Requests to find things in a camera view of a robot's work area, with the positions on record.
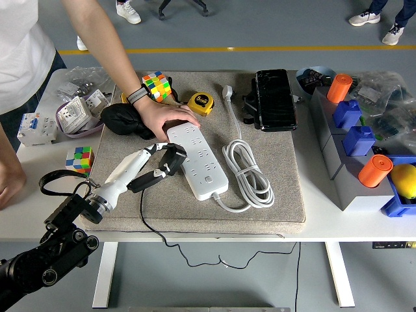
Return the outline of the person's left hand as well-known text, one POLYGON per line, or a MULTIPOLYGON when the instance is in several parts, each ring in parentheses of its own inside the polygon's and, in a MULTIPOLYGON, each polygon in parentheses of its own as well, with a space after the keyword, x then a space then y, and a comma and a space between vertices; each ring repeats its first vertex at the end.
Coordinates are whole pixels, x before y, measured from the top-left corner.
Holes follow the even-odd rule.
POLYGON ((142 97, 133 103, 144 125, 150 129, 159 142, 168 142, 168 137, 163 130, 166 122, 182 120, 200 127, 200 123, 194 113, 186 106, 180 107, 165 105, 153 101, 149 97, 142 97))

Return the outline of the person's right hand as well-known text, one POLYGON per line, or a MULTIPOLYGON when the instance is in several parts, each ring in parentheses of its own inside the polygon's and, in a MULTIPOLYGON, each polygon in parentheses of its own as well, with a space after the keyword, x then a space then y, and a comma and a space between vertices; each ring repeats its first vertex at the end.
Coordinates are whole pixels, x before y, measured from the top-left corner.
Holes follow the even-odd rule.
POLYGON ((1 163, 1 209, 4 209, 12 197, 23 188, 26 180, 26 174, 19 161, 1 163))

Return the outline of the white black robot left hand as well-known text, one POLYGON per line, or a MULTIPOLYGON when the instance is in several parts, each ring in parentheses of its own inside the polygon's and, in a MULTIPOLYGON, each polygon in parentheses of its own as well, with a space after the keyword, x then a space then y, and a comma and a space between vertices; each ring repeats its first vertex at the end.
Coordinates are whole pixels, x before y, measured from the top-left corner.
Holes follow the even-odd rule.
POLYGON ((113 170, 105 184, 92 193, 103 200, 108 210, 113 210, 120 194, 127 191, 127 185, 137 176, 149 158, 159 150, 176 147, 171 143, 156 143, 126 156, 113 170))

